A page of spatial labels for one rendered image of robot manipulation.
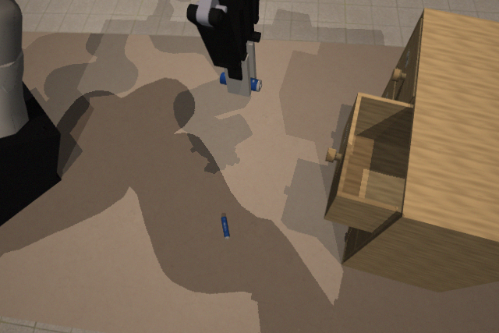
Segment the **small wooden chest of drawers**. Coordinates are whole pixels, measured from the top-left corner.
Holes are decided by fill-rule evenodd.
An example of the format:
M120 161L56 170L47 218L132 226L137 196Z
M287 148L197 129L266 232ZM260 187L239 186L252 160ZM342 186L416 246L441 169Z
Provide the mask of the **small wooden chest of drawers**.
M435 292L499 282L499 22L425 8L405 50L421 21L402 211L342 265Z

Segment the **dark blue battery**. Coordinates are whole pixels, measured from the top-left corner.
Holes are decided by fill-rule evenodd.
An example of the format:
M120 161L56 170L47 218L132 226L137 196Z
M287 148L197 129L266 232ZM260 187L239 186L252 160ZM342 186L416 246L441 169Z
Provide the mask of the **dark blue battery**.
M229 231L228 231L228 223L226 217L221 217L222 227L224 231L225 239L230 239Z

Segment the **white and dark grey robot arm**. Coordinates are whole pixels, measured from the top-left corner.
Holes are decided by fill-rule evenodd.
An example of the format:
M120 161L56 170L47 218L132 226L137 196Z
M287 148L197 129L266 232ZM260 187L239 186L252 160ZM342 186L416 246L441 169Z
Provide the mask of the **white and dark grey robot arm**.
M28 121L23 98L23 16L15 0L0 0L0 138Z

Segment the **blue aa battery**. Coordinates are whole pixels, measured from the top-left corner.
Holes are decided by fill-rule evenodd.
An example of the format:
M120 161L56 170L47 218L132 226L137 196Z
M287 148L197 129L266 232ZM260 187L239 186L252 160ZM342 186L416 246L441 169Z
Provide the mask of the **blue aa battery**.
M262 87L262 80L258 80L258 79L254 79L254 78L250 78L250 81L251 81L251 90L252 91L257 91L257 92L260 92L260 89ZM221 84L224 84L224 85L227 85L226 84L226 79L225 79L225 73L221 73L221 76L220 76L220 83Z

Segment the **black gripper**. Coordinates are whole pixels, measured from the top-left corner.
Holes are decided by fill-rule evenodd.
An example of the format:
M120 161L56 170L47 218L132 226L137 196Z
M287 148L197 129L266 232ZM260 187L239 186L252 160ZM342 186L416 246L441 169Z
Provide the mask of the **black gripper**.
M214 66L224 68L228 93L250 97L250 78L257 78L254 42L261 37L254 31L259 0L200 0L189 4L186 16L196 25Z

